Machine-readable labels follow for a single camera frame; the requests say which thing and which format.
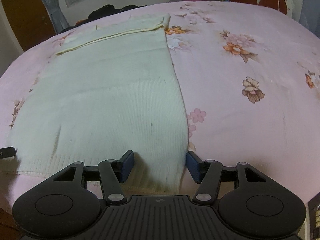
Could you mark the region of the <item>cream white knit sweater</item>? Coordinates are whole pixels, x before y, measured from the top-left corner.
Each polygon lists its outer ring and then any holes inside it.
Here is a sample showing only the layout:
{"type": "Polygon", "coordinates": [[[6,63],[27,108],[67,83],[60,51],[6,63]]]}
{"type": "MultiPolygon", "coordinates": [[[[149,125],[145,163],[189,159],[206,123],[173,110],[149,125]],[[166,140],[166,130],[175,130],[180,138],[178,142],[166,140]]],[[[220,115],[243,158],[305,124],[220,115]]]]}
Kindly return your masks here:
{"type": "Polygon", "coordinates": [[[8,173],[49,176],[135,153],[127,188],[178,193],[188,125],[165,30],[169,14],[143,15],[67,39],[19,109],[8,173]]]}

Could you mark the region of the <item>black and red clothes pile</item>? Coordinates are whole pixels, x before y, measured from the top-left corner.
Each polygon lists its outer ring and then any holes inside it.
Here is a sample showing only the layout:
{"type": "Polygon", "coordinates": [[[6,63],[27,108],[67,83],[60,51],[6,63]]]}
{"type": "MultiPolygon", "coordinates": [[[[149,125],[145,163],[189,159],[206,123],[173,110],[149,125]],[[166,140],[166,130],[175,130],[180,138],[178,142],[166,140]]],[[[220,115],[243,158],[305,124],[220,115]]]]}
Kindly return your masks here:
{"type": "Polygon", "coordinates": [[[80,20],[78,22],[76,22],[75,26],[79,26],[88,22],[92,22],[95,21],[97,19],[100,18],[104,18],[107,16],[111,16],[111,15],[115,15],[121,12],[125,12],[125,11],[129,11],[129,10],[133,10],[133,9],[137,9],[140,8],[140,6],[137,5],[127,5],[125,7],[122,8],[115,8],[113,5],[111,4],[107,4],[103,7],[100,7],[97,10],[92,11],[88,18],[84,19],[84,20],[80,20]]]}

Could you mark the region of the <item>pink floral bed sheet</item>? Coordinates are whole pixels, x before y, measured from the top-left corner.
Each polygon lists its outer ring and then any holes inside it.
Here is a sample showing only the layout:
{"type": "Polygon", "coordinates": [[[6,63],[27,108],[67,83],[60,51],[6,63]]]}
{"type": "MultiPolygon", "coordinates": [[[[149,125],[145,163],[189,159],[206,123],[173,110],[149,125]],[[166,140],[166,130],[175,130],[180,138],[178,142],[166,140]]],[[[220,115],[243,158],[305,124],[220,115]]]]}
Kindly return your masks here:
{"type": "Polygon", "coordinates": [[[61,46],[135,16],[170,14],[167,43],[189,124],[189,148],[226,166],[244,161],[304,202],[319,193],[319,38],[266,7],[151,5],[53,36],[1,77],[1,146],[61,46]]]}

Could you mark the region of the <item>brown wooden door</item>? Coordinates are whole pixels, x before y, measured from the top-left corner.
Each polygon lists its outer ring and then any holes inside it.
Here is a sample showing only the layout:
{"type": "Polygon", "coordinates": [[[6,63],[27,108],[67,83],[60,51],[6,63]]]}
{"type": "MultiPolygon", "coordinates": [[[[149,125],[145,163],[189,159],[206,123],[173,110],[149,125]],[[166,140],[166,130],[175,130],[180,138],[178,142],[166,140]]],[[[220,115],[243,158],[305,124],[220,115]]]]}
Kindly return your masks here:
{"type": "Polygon", "coordinates": [[[55,36],[41,0],[1,0],[4,12],[23,51],[55,36]]]}

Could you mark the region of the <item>left grey curtain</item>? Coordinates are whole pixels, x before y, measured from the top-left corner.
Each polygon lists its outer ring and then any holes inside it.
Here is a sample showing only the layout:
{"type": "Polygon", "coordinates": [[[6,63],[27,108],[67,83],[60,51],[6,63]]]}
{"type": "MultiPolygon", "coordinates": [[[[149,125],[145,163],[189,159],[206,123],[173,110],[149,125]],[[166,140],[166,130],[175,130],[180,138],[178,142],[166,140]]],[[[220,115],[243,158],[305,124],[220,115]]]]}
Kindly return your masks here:
{"type": "Polygon", "coordinates": [[[59,0],[41,0],[44,4],[55,32],[58,34],[69,27],[69,24],[61,11],[59,0]]]}

